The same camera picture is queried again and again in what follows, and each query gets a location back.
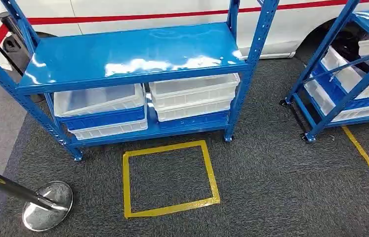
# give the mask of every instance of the blue metal shelving unit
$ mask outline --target blue metal shelving unit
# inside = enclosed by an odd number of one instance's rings
[[[0,67],[0,85],[73,157],[78,147],[223,129],[232,140],[244,98],[264,46],[279,0],[260,1],[261,13],[248,59],[236,44],[239,0],[230,0],[226,22],[40,39],[15,0],[1,0],[23,33],[31,61],[19,84]],[[148,129],[87,140],[69,138],[53,115],[50,93],[228,73],[242,79],[228,120],[161,129],[153,108]],[[44,93],[53,121],[28,95]]]
[[[336,73],[346,67],[356,65],[361,62],[365,62],[369,60],[369,55],[363,58],[360,58],[356,61],[350,62],[346,65],[340,66],[333,70],[327,70],[322,64],[321,59],[331,42],[335,39],[337,33],[350,21],[356,22],[359,26],[361,26],[364,30],[369,33],[369,11],[366,12],[355,12],[353,10],[359,3],[359,0],[349,0],[345,7],[343,8],[340,15],[337,17],[329,32],[325,36],[324,40],[321,42],[317,51],[315,51],[305,70],[302,72],[296,83],[293,85],[290,92],[287,94],[284,100],[281,101],[283,106],[289,105],[295,102],[301,112],[304,114],[306,120],[308,121],[311,129],[306,130],[304,126],[302,128],[305,130],[302,134],[302,139],[312,142],[316,140],[316,135],[320,133],[324,128],[327,127],[335,127],[335,126],[343,126],[349,124],[357,124],[369,122],[369,116],[362,118],[354,118],[343,121],[332,121],[341,111],[361,108],[365,106],[369,106],[369,97],[355,99],[363,90],[365,90],[369,86],[369,73],[367,73],[356,86],[354,86],[349,92],[346,92],[340,82],[337,80]],[[331,100],[334,102],[335,107],[327,114],[324,115],[321,111],[320,106],[315,101],[315,99],[305,90],[304,85],[312,80],[316,80],[316,82],[326,91]],[[306,94],[306,99],[310,102],[318,115],[320,116],[320,121],[316,123],[316,121],[311,116],[311,113],[306,108],[305,104],[300,98],[300,92],[304,92]]]

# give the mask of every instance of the yellow tape square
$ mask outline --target yellow tape square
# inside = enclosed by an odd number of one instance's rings
[[[349,137],[350,141],[353,143],[353,145],[355,145],[356,149],[363,156],[363,158],[365,159],[366,163],[369,166],[369,155],[363,149],[362,145],[360,145],[360,143],[356,140],[356,138],[353,136],[352,132],[350,131],[348,127],[342,126],[342,128],[344,132],[346,133],[346,135]]]
[[[212,196],[210,198],[187,202],[183,204],[161,207],[152,210],[140,211],[132,213],[130,204],[130,179],[129,179],[129,157],[147,155],[158,152],[172,151],[182,148],[197,147],[202,148],[203,159],[205,160],[205,166],[207,171],[207,177],[210,183],[210,189],[212,190]],[[149,149],[136,150],[131,152],[125,152],[123,155],[123,201],[124,201],[124,216],[129,217],[148,217],[148,216],[160,216],[170,214],[178,211],[186,211],[203,206],[209,206],[212,204],[220,203],[219,191],[216,185],[215,175],[213,174],[212,164],[210,163],[209,152],[205,140],[196,142],[186,142],[175,145],[155,147]]]

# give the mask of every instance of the carpet floor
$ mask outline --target carpet floor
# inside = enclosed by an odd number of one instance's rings
[[[89,236],[369,236],[369,167],[341,128],[306,144],[279,105],[304,66],[262,60],[235,129],[84,149],[72,158],[29,115],[8,169],[22,185],[61,180],[75,192],[72,213],[55,229],[23,227],[23,202],[0,193],[0,237]],[[369,124],[350,126],[369,149]],[[206,140],[220,204],[173,214],[124,218],[122,155],[126,151]],[[132,212],[211,197],[201,150],[130,158]]]

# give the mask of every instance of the chrome stanchion base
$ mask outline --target chrome stanchion base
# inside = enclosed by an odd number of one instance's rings
[[[27,202],[23,209],[23,223],[32,231],[47,231],[57,226],[71,210],[74,194],[68,184],[61,181],[47,183],[37,190],[37,193],[54,201],[61,208],[46,210],[31,202]]]

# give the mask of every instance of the white car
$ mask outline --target white car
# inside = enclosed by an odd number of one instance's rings
[[[262,58],[290,58],[306,36],[337,17],[346,0],[281,0]],[[358,10],[369,10],[362,0]],[[37,32],[70,36],[226,20],[229,0],[17,0]],[[0,2],[0,12],[5,8]],[[237,42],[247,55],[260,5],[241,0]],[[0,55],[0,65],[10,68]]]

